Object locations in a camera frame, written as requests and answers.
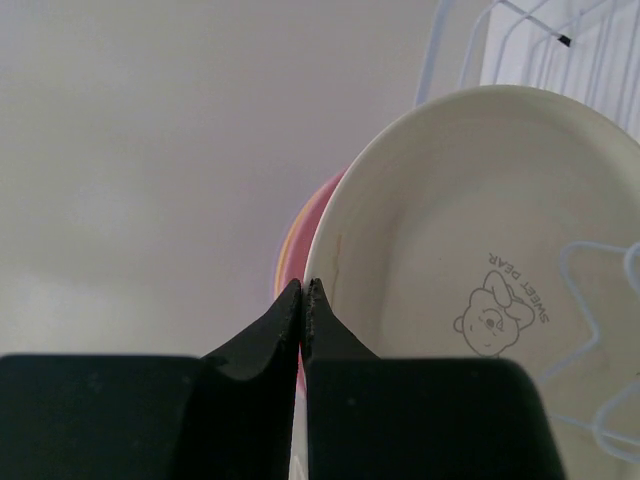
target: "bear drawing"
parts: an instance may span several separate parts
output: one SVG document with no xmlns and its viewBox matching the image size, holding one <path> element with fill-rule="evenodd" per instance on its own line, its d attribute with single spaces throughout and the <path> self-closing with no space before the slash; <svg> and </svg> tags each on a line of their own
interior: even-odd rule
<svg viewBox="0 0 640 480">
<path fill-rule="evenodd" d="M 518 341 L 520 331 L 533 323 L 534 316 L 533 309 L 493 270 L 482 288 L 471 292 L 469 305 L 453 328 L 478 355 L 495 357 Z"/>
</svg>

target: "cartoon bear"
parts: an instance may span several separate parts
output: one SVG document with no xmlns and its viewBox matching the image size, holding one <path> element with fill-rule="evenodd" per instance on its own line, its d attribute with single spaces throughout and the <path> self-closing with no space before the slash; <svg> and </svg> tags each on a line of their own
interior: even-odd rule
<svg viewBox="0 0 640 480">
<path fill-rule="evenodd" d="M 533 309 L 493 270 L 482 288 L 471 292 L 469 306 L 455 319 L 453 328 L 478 355 L 496 357 L 518 341 L 520 331 L 533 323 L 534 316 Z"/>
</svg>

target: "table surface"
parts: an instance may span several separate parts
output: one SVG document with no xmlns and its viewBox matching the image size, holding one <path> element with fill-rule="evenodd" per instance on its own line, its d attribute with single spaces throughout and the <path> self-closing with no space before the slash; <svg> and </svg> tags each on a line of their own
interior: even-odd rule
<svg viewBox="0 0 640 480">
<path fill-rule="evenodd" d="M 202 354 L 411 108 L 436 2 L 0 6 L 0 351 Z"/>
</svg>

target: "white metal wire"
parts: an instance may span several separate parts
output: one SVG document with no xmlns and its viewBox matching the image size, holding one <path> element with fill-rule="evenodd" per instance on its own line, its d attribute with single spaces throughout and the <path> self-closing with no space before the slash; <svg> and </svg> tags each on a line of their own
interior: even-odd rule
<svg viewBox="0 0 640 480">
<path fill-rule="evenodd" d="M 449 14 L 454 2 L 455 0 L 440 0 L 438 4 L 436 19 L 431 31 L 431 38 L 427 48 L 418 95 L 416 97 L 416 105 L 420 105 L 428 99 L 433 71 L 436 68 L 436 56 L 438 55 L 440 41 L 447 21 L 447 15 Z M 478 38 L 481 26 L 487 21 L 494 9 L 500 6 L 503 8 L 509 8 L 511 11 L 515 12 L 518 17 L 511 25 L 509 25 L 500 40 L 497 59 L 493 66 L 493 70 L 491 71 L 491 76 L 489 77 L 491 79 L 491 83 L 499 83 L 505 51 L 507 50 L 507 46 L 509 45 L 509 41 L 514 31 L 523 24 L 526 24 L 525 22 L 529 21 L 529 23 L 536 25 L 540 32 L 545 32 L 545 34 L 540 36 L 540 38 L 537 38 L 533 42 L 531 48 L 529 48 L 523 66 L 523 71 L 520 75 L 520 83 L 536 86 L 538 88 L 549 88 L 550 90 L 554 90 L 563 95 L 568 94 L 569 88 L 572 87 L 570 96 L 573 96 L 576 100 L 582 101 L 592 108 L 602 106 L 604 103 L 602 99 L 607 95 L 611 96 L 612 94 L 609 89 L 602 87 L 602 82 L 603 79 L 607 79 L 605 85 L 608 85 L 608 75 L 604 73 L 604 70 L 606 62 L 610 61 L 609 48 L 611 46 L 612 33 L 615 31 L 614 17 L 620 8 L 629 7 L 630 4 L 635 3 L 635 14 L 633 17 L 634 20 L 628 45 L 617 45 L 618 49 L 622 47 L 622 50 L 626 52 L 626 56 L 624 57 L 624 69 L 620 89 L 617 92 L 618 96 L 615 98 L 615 108 L 613 108 L 611 112 L 608 112 L 613 121 L 625 130 L 629 131 L 630 128 L 638 124 L 638 121 L 633 118 L 633 112 L 640 112 L 640 106 L 636 106 L 636 102 L 638 101 L 638 90 L 640 90 L 640 46 L 638 45 L 638 43 L 640 43 L 640 35 L 638 35 L 638 30 L 640 29 L 640 0 L 594 0 L 590 5 L 578 10 L 577 13 L 571 15 L 570 18 L 566 18 L 555 28 L 548 26 L 536 17 L 536 13 L 539 12 L 540 9 L 542 9 L 542 7 L 544 7 L 548 2 L 549 0 L 539 0 L 531 9 L 526 11 L 508 0 L 493 0 L 480 13 L 473 25 L 473 28 L 471 29 L 464 59 L 460 67 L 458 88 L 464 88 L 467 84 L 471 58 L 474 50 L 483 47 L 483 45 L 479 44 L 480 40 Z M 585 23 L 587 23 L 585 22 L 585 19 L 591 18 L 593 20 L 594 15 L 596 17 L 596 21 L 591 21 L 587 28 L 585 26 Z M 593 55 L 590 59 L 587 59 L 589 62 L 588 75 L 581 75 L 582 72 L 577 72 L 575 79 L 572 80 L 572 69 L 576 67 L 576 49 L 582 46 L 583 38 L 588 37 L 589 40 L 593 39 L 594 28 L 597 28 L 598 31 L 595 36 Z M 543 44 L 544 50 L 538 58 L 539 47 Z M 550 88 L 549 85 L 551 83 L 552 70 L 557 62 L 559 62 L 557 65 L 559 72 L 559 76 L 557 76 L 557 78 L 559 83 L 556 85 L 556 88 Z M 569 273 L 569 258 L 573 252 L 579 249 L 592 249 L 623 254 L 623 268 L 629 285 L 638 294 L 638 296 L 640 296 L 640 279 L 633 268 L 636 257 L 640 256 L 640 242 L 636 243 L 631 248 L 584 240 L 575 241 L 565 246 L 560 252 L 558 258 L 560 275 L 567 284 L 571 295 L 575 299 L 580 311 L 587 321 L 591 330 L 591 338 L 584 345 L 580 346 L 567 357 L 563 358 L 545 371 L 537 379 L 540 385 L 546 383 L 568 366 L 583 358 L 596 348 L 601 341 L 600 326 L 593 312 L 589 308 L 587 301 L 580 292 L 576 282 Z M 608 399 L 597 410 L 591 423 L 582 422 L 576 418 L 566 415 L 550 413 L 549 416 L 557 421 L 590 430 L 594 436 L 596 444 L 600 446 L 602 450 L 617 458 L 631 463 L 640 464 L 640 454 L 633 454 L 628 451 L 624 451 L 611 443 L 611 440 L 615 440 L 633 447 L 640 447 L 640 438 L 624 435 L 620 432 L 606 429 L 604 426 L 610 414 L 617 409 L 620 404 L 628 400 L 633 395 L 640 396 L 640 381 L 629 384 L 619 393 Z"/>
</svg>

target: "dish rack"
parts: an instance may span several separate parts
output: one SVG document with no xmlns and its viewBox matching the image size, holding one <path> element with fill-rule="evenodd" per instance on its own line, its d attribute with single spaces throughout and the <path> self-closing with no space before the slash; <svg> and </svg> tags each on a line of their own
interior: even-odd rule
<svg viewBox="0 0 640 480">
<path fill-rule="evenodd" d="M 482 6 L 477 18 L 467 21 L 471 27 L 466 32 L 466 47 L 459 52 L 462 60 L 456 64 L 450 57 L 443 59 L 439 54 L 446 42 L 459 43 L 459 33 L 451 30 L 464 23 L 459 21 L 459 15 L 468 17 L 463 9 L 468 12 L 472 5 L 464 0 L 439 1 L 416 106 L 449 93 L 434 91 L 434 77 L 438 75 L 439 85 L 455 85 L 456 89 L 490 84 L 527 85 L 582 102 L 632 137 L 640 138 L 640 0 L 521 0 L 517 4 L 491 0 Z M 449 75 L 448 81 L 443 81 L 443 75 Z M 569 258 L 580 249 L 622 254 L 629 285 L 640 296 L 640 278 L 634 268 L 640 242 L 631 247 L 588 240 L 567 245 L 560 252 L 558 267 L 590 327 L 591 338 L 543 373 L 537 379 L 539 385 L 592 351 L 601 340 L 598 319 L 569 273 Z M 640 464 L 640 454 L 617 446 L 637 449 L 640 437 L 604 427 L 609 415 L 634 395 L 640 396 L 640 380 L 601 405 L 591 423 L 553 413 L 549 416 L 590 430 L 605 452 Z"/>
</svg>

